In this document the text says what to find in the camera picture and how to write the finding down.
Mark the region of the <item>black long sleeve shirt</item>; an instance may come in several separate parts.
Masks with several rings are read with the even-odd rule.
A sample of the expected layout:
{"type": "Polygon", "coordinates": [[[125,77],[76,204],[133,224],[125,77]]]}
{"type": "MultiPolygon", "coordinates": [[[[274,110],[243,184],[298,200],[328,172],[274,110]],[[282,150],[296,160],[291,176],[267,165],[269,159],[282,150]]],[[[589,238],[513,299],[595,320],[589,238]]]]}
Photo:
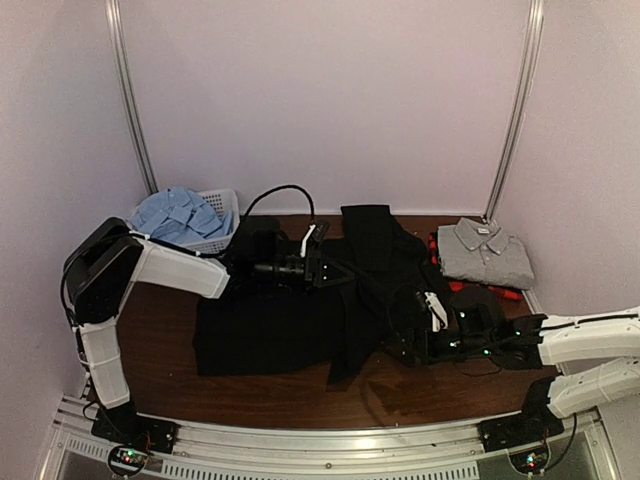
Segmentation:
{"type": "Polygon", "coordinates": [[[201,300],[193,337],[199,376],[276,375],[327,362],[327,382],[348,383],[390,338],[385,311],[396,293],[452,295],[426,243],[388,206],[344,206],[341,214],[342,237],[322,250],[355,280],[319,290],[250,283],[201,300]]]}

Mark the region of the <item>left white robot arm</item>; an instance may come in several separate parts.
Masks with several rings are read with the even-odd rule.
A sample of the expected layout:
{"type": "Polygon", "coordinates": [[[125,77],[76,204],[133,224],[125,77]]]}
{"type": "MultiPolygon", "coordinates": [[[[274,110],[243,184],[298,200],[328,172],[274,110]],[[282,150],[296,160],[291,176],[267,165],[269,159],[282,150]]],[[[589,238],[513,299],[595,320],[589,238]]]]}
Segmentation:
{"type": "Polygon", "coordinates": [[[349,283],[353,270],[322,250],[328,229],[325,221],[311,221],[299,245],[289,249],[277,223],[250,217],[222,251],[206,253],[134,231],[120,218],[104,221],[65,261],[60,295],[80,363],[108,411],[106,429],[123,444],[144,433],[142,419],[133,414],[117,339],[117,323],[135,284],[219,299],[250,283],[301,290],[349,283]]]}

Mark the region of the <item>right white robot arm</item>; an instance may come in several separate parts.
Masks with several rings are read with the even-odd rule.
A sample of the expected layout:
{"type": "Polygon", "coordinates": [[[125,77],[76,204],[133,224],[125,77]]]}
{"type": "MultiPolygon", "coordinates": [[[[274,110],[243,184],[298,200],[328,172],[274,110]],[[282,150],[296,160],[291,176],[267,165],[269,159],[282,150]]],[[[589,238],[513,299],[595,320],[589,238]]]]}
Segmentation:
{"type": "Polygon", "coordinates": [[[560,368],[594,360],[576,374],[533,383],[512,430],[535,440],[551,424],[639,392],[639,310],[508,319],[495,295],[472,287],[440,300],[403,288],[386,308],[400,359],[410,366],[485,358],[501,370],[560,368]]]}

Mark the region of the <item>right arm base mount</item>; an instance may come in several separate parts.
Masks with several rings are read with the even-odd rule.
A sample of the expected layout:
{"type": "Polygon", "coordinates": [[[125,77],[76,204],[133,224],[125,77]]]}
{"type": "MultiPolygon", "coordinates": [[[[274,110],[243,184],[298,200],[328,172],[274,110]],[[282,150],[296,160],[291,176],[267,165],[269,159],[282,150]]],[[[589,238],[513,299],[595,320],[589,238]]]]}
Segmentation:
{"type": "Polygon", "coordinates": [[[564,432],[563,421],[549,409],[548,394],[554,380],[546,377],[534,381],[519,413],[478,425],[484,451],[508,450],[511,466],[520,474],[542,474],[551,463],[549,439],[564,432]]]}

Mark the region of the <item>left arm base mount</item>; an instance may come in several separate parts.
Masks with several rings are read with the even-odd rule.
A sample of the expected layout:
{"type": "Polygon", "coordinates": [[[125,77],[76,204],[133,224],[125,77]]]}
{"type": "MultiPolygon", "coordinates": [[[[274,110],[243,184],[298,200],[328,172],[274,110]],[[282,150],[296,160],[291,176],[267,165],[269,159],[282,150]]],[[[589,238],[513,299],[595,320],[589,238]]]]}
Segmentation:
{"type": "Polygon", "coordinates": [[[137,412],[133,401],[107,409],[93,401],[97,412],[92,420],[91,434],[109,441],[107,467],[118,478],[129,479],[140,474],[157,454],[172,454],[178,426],[137,412]]]}

